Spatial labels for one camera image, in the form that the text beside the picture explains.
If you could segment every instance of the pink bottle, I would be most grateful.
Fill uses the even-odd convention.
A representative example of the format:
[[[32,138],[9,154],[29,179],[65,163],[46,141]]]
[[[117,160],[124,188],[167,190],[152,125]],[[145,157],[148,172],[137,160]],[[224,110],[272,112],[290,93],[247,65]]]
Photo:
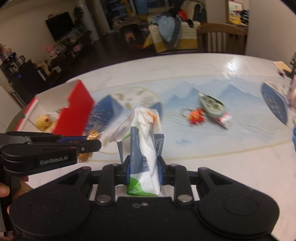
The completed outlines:
[[[287,95],[287,99],[291,106],[296,108],[296,75],[293,76],[292,83]]]

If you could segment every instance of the human hand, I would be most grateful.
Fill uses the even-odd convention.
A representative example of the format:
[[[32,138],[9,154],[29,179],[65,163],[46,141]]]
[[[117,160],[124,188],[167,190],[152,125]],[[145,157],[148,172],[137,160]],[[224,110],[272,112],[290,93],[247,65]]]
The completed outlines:
[[[27,181],[29,181],[28,176],[22,177],[22,179],[20,181],[20,188],[13,195],[13,197],[12,197],[13,200],[18,198],[20,195],[32,190],[32,188],[27,183],[25,183]],[[7,197],[9,195],[9,193],[10,193],[9,187],[3,183],[0,183],[0,198]],[[10,210],[10,205],[7,207],[8,214],[9,214],[9,210]]]

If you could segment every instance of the white marble table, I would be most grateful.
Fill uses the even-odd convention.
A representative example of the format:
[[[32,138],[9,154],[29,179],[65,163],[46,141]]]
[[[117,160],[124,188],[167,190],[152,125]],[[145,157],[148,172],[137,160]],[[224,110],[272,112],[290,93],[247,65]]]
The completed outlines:
[[[203,75],[282,78],[277,67],[269,60],[227,54],[181,54],[120,63],[85,73],[75,79],[83,80],[89,91],[95,91],[148,80]],[[109,163],[78,163],[32,175],[29,185],[36,188],[81,166],[88,165],[97,170],[106,164]],[[296,239],[296,153],[292,141],[247,152],[180,160],[178,164],[184,165],[188,170],[211,168],[270,195],[280,208],[280,217],[272,234],[282,241]]]

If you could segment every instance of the television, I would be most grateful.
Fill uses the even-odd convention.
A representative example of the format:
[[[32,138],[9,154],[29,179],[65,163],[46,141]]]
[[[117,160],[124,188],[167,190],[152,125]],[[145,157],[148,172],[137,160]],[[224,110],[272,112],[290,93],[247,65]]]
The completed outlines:
[[[69,12],[64,12],[45,21],[55,41],[69,33],[74,27]]]

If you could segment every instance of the wooden chair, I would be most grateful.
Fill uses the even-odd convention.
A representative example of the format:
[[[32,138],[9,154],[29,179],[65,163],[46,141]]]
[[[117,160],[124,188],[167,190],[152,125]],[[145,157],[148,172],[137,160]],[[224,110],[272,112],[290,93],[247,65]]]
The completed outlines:
[[[246,35],[230,24],[206,23],[197,30],[197,37],[200,52],[245,54]]]

